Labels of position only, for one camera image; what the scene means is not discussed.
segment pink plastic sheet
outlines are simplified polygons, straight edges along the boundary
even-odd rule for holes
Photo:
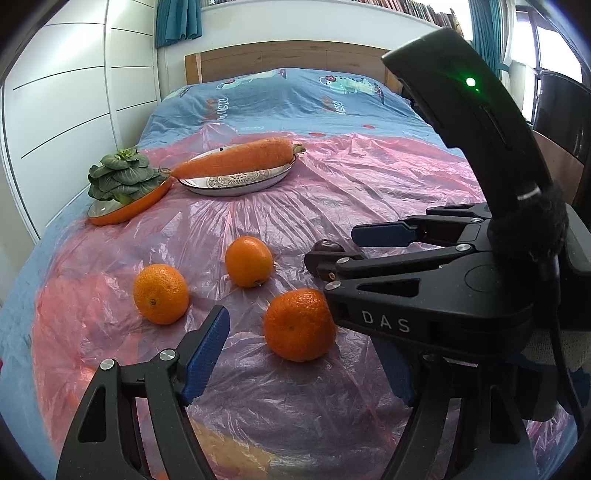
[[[207,125],[147,154],[152,164],[171,167],[212,148],[267,135],[237,136],[224,125]],[[369,339],[339,329],[328,355],[294,364],[266,347],[261,315],[280,293],[320,287],[303,265],[318,239],[356,249],[349,236],[354,225],[478,202],[482,193],[465,159],[421,141],[279,135],[304,143],[307,152],[268,190],[210,199],[175,184],[127,224],[96,228],[81,220],[65,240],[39,292],[33,328],[38,399],[56,453],[102,359],[146,361],[176,346],[214,304],[223,304],[232,321],[230,337],[205,393],[188,409],[218,478],[380,477],[409,409],[393,396]],[[261,238],[273,253],[275,273],[260,288],[237,288],[226,275],[224,252],[241,235]],[[190,286],[191,306],[172,326],[150,324],[134,306],[134,277],[152,263],[176,267]],[[444,474],[458,406],[450,408],[433,478]],[[144,401],[139,415],[152,474],[164,478]]]

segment plate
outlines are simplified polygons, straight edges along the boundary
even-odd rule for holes
[[[195,158],[204,157],[210,153],[223,151],[228,147],[210,150]],[[249,171],[246,173],[233,173],[221,177],[202,177],[199,179],[179,180],[178,182],[194,193],[208,197],[236,197],[254,193],[271,187],[282,180],[291,170],[296,161],[282,165],[281,167],[266,170]]]

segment decorative plate pattern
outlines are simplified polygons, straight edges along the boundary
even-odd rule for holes
[[[211,189],[239,187],[256,181],[263,181],[271,177],[269,170],[249,171],[246,173],[232,173],[222,177],[209,177],[207,186]]]

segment bookshelf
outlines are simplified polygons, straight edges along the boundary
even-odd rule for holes
[[[228,2],[239,2],[240,0],[201,0],[201,6],[210,7],[212,5],[220,5]],[[362,4],[374,5],[376,7],[388,8],[395,12],[410,15],[412,17],[420,18],[429,23],[439,27],[453,28],[462,36],[462,29],[457,20],[456,14],[452,9],[451,14],[436,12],[431,5],[425,5],[415,0],[350,0]]]

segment window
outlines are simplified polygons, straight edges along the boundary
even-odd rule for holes
[[[583,81],[581,64],[569,45],[547,20],[530,7],[517,7],[511,59],[530,67],[525,75],[521,111],[530,122],[540,91],[539,73],[542,70],[562,73],[580,83]]]

